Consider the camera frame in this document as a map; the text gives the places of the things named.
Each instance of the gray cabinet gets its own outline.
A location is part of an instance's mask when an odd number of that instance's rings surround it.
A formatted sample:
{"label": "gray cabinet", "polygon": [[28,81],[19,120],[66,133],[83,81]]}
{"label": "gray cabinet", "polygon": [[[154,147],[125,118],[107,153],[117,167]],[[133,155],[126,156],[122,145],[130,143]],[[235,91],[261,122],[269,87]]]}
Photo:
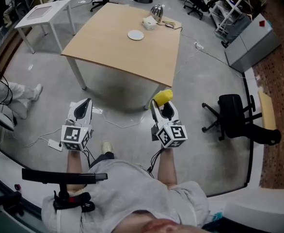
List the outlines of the gray cabinet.
{"label": "gray cabinet", "polygon": [[[261,21],[265,21],[265,26],[259,25]],[[245,72],[265,58],[280,44],[281,41],[274,33],[272,27],[259,14],[225,49],[225,54],[232,68]]]}

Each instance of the power adapter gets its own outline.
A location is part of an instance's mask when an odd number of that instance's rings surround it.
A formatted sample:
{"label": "power adapter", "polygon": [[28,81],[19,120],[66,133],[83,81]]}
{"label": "power adapter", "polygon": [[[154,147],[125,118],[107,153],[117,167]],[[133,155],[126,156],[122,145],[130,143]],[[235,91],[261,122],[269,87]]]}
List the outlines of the power adapter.
{"label": "power adapter", "polygon": [[195,47],[196,47],[196,49],[199,49],[199,50],[203,50],[204,49],[204,47],[201,46],[198,42],[195,42]]}

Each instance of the gray floor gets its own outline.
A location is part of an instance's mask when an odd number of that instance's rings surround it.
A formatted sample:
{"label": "gray floor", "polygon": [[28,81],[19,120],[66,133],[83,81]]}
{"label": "gray floor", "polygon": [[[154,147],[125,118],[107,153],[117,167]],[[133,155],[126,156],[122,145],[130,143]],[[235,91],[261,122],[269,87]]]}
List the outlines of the gray floor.
{"label": "gray floor", "polygon": [[[81,5],[81,0],[71,0],[72,7]],[[205,16],[202,21],[193,13],[187,15],[179,0],[154,0],[153,4],[140,4],[132,0],[113,0],[130,6],[149,10],[154,4],[164,4],[164,14],[182,23],[179,53],[174,77],[173,102],[178,108],[180,119],[186,126],[188,141],[175,149],[175,166],[179,182],[197,181],[207,194],[224,192],[243,186],[248,170],[249,141],[245,138],[218,141],[219,132],[214,129],[202,133],[201,128],[209,125],[214,117],[201,107],[206,102],[217,108],[222,94],[240,94],[246,104],[243,80],[220,61],[196,52],[194,42],[198,41],[205,51],[226,62],[221,41],[214,35],[213,21]],[[91,4],[73,8],[74,23],[79,30],[95,14],[90,13]],[[65,46],[71,39],[66,12],[62,12],[56,24],[60,42]],[[117,158],[149,167],[150,159],[159,150],[158,142],[151,141],[150,129],[154,124],[150,111],[143,105],[156,88],[156,84],[107,67],[78,61],[78,66],[87,84],[82,90],[65,57],[59,55],[52,35],[43,35],[35,27],[28,35],[35,54],[31,54],[22,43],[12,58],[5,76],[9,81],[35,87],[43,85],[43,92],[34,102],[26,120],[19,120],[15,137],[24,144],[33,142],[39,135],[55,131],[64,124],[69,104],[72,101],[90,97],[94,106],[103,109],[107,120],[127,126],[125,129],[107,123],[100,114],[93,114],[95,130],[88,147],[95,157],[100,154],[101,142],[112,142]],[[60,131],[45,136],[60,140]],[[66,151],[58,152],[38,140],[29,148],[22,147],[6,133],[1,148],[21,163],[35,169],[47,171],[66,170]],[[83,156],[83,169],[87,162]]]}

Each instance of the silver kettle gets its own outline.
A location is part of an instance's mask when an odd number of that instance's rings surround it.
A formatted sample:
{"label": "silver kettle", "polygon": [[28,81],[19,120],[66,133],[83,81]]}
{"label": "silver kettle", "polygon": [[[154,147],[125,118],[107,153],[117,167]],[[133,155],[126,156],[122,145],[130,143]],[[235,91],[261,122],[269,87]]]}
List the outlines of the silver kettle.
{"label": "silver kettle", "polygon": [[163,7],[160,4],[153,6],[149,15],[152,16],[157,23],[160,23],[163,15]]}

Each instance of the person sitting on floor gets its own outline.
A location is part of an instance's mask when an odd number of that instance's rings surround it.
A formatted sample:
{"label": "person sitting on floor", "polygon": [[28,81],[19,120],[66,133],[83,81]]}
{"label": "person sitting on floor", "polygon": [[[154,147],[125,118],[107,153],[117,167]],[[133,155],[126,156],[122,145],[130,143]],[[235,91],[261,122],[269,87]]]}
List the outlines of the person sitting on floor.
{"label": "person sitting on floor", "polygon": [[0,102],[8,104],[8,107],[19,118],[26,119],[31,101],[37,101],[42,92],[41,84],[38,84],[35,89],[31,89],[21,84],[8,82],[8,87],[6,81],[0,80]]}
{"label": "person sitting on floor", "polygon": [[12,25],[12,21],[10,19],[10,13],[13,11],[15,5],[14,0],[5,0],[5,4],[8,6],[8,8],[4,11],[4,24],[6,28],[9,28]]}
{"label": "person sitting on floor", "polygon": [[[79,151],[69,151],[67,172],[82,173]],[[198,183],[177,184],[173,149],[161,153],[154,179],[140,165],[115,160],[110,142],[105,141],[102,155],[88,172],[107,173],[108,179],[87,186],[69,184],[67,190],[71,196],[88,192],[95,210],[63,219],[53,207],[54,197],[47,197],[42,220],[50,232],[68,232],[61,228],[61,220],[77,226],[74,232],[79,233],[206,232],[200,228],[209,213],[208,200]]]}

